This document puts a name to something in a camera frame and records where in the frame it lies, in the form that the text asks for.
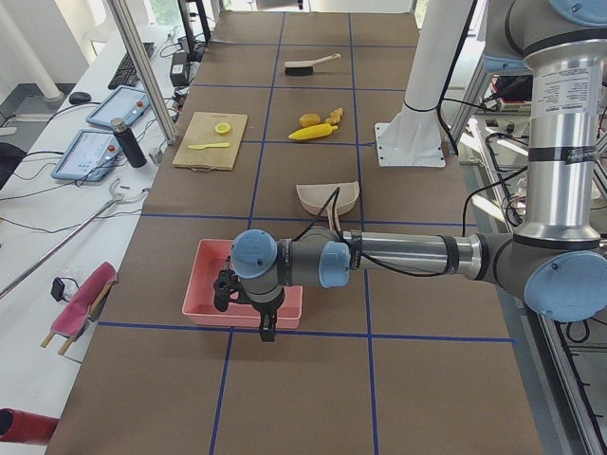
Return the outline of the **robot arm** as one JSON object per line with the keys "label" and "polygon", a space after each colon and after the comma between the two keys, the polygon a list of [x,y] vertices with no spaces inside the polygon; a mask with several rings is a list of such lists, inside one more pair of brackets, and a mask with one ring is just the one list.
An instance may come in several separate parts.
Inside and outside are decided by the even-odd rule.
{"label": "robot arm", "polygon": [[382,267],[420,278],[461,274],[489,282],[559,322],[606,305],[606,260],[591,227],[598,159],[598,95],[606,59],[602,1],[493,1],[487,47],[532,71],[525,218],[511,234],[460,237],[309,227],[277,241],[250,229],[232,243],[214,283],[214,304],[248,304],[264,341],[293,285],[344,286],[352,271]]}

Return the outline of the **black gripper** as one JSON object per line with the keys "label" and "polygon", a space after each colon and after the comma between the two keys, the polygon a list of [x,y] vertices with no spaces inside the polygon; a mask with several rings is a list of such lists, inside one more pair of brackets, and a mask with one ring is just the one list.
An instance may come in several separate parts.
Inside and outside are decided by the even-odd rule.
{"label": "black gripper", "polygon": [[276,337],[276,324],[278,309],[282,306],[285,300],[285,291],[281,289],[278,295],[266,302],[258,302],[252,300],[244,291],[241,292],[244,296],[245,303],[251,305],[261,318],[259,334],[263,341],[274,341]]}

